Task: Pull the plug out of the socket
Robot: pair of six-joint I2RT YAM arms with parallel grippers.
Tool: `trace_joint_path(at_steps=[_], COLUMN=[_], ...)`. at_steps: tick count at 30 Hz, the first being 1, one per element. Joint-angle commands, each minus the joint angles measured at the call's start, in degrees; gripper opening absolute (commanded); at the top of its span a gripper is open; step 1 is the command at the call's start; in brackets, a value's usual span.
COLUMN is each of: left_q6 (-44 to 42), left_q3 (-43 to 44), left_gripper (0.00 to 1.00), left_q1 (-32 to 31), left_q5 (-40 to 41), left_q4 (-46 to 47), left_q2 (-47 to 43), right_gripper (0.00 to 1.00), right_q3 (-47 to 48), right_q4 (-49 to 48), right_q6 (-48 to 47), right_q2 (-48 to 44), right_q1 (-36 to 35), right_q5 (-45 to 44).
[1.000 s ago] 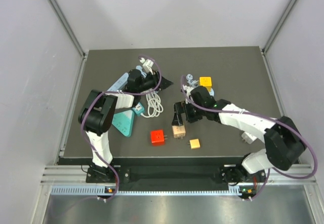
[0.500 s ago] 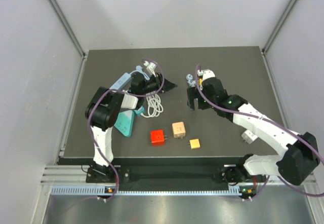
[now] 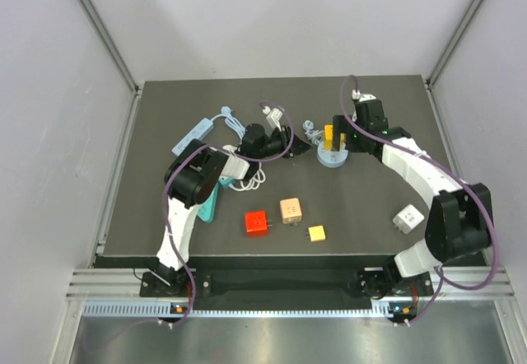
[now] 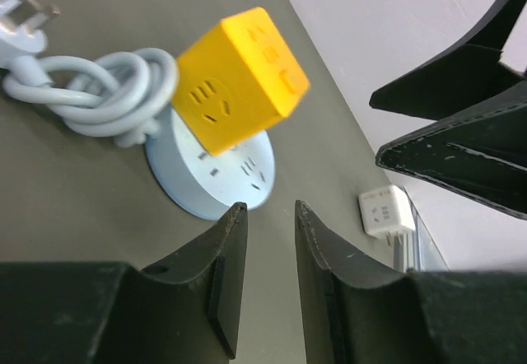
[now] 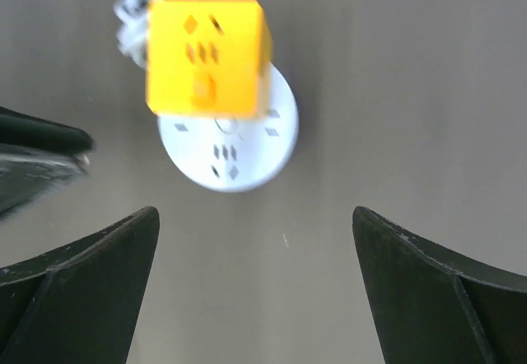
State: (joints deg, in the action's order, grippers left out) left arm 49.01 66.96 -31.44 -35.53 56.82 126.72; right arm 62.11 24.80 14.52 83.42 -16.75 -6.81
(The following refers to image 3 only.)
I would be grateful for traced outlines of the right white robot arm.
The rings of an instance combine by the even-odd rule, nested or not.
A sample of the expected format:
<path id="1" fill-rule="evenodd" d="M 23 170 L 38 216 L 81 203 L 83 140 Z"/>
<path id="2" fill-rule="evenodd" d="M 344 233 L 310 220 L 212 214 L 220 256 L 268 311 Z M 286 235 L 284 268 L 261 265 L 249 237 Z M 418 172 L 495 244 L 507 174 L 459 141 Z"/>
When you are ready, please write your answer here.
<path id="1" fill-rule="evenodd" d="M 354 113 L 333 117 L 332 148 L 367 153 L 399 175 L 428 207 L 425 236 L 390 257 L 382 268 L 386 288 L 396 295 L 418 275 L 454 259 L 497 247 L 491 193 L 468 184 L 433 160 L 403 128 L 389 126 L 381 100 L 352 93 Z"/>

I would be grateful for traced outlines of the red plug adapter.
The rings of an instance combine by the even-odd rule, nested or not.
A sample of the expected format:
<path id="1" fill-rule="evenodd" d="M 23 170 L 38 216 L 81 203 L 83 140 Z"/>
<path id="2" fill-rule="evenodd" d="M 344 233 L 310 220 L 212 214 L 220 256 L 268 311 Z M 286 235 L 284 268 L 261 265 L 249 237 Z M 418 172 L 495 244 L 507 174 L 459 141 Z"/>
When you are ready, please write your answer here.
<path id="1" fill-rule="evenodd" d="M 271 226 L 264 210 L 247 212 L 245 214 L 245 232 L 249 238 L 267 236 Z"/>

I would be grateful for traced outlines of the teal triangular power strip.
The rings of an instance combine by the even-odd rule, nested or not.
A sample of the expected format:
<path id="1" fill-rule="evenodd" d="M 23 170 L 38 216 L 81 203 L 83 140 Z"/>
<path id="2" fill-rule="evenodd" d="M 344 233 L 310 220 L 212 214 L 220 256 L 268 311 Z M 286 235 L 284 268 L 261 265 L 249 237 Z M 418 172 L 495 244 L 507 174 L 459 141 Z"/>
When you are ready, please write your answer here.
<path id="1" fill-rule="evenodd" d="M 216 183 L 213 191 L 206 199 L 204 203 L 201 204 L 198 210 L 198 218 L 205 223 L 213 222 L 215 216 L 215 210 L 217 205 L 217 196 L 218 196 L 219 184 Z"/>

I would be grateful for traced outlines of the yellow cube socket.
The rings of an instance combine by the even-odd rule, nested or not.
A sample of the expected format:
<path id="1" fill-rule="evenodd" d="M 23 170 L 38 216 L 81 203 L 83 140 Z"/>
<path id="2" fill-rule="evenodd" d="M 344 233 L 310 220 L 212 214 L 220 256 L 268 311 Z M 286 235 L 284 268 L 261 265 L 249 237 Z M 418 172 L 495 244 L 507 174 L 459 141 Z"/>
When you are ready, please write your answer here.
<path id="1" fill-rule="evenodd" d="M 326 124 L 324 126 L 324 149 L 326 151 L 333 150 L 333 125 Z"/>

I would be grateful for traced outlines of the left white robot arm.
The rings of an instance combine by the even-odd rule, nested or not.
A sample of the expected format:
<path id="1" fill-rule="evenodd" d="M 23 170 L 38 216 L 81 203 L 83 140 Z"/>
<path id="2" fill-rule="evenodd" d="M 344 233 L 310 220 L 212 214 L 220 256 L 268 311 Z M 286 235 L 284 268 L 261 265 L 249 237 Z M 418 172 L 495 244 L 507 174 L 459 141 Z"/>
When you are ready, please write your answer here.
<path id="1" fill-rule="evenodd" d="M 265 161 L 293 158 L 313 149 L 292 128 L 279 125 L 270 134 L 261 124 L 245 129 L 235 147 L 215 148 L 192 139 L 166 172 L 162 193 L 165 231 L 156 259 L 148 268 L 169 295 L 178 295 L 189 282 L 189 243 L 198 210 L 211 196 L 221 177 L 248 181 Z"/>

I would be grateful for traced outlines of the orange plug adapter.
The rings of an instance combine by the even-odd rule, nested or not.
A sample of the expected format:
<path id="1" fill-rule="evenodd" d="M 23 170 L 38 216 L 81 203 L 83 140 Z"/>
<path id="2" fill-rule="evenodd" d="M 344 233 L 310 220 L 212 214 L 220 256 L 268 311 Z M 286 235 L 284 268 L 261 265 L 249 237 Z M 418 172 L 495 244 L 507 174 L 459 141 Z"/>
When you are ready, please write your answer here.
<path id="1" fill-rule="evenodd" d="M 307 235 L 311 243 L 321 242 L 326 240 L 325 229 L 323 226 L 310 226 L 307 229 Z"/>

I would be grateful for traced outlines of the orange cube socket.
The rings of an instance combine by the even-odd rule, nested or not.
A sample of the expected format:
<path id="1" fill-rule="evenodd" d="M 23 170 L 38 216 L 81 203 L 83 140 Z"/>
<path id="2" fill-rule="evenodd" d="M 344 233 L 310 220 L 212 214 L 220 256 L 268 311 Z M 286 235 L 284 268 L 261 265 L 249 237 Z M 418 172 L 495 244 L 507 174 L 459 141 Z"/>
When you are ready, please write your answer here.
<path id="1" fill-rule="evenodd" d="M 284 225 L 296 225 L 302 219 L 299 198 L 286 198 L 280 201 L 280 213 Z"/>

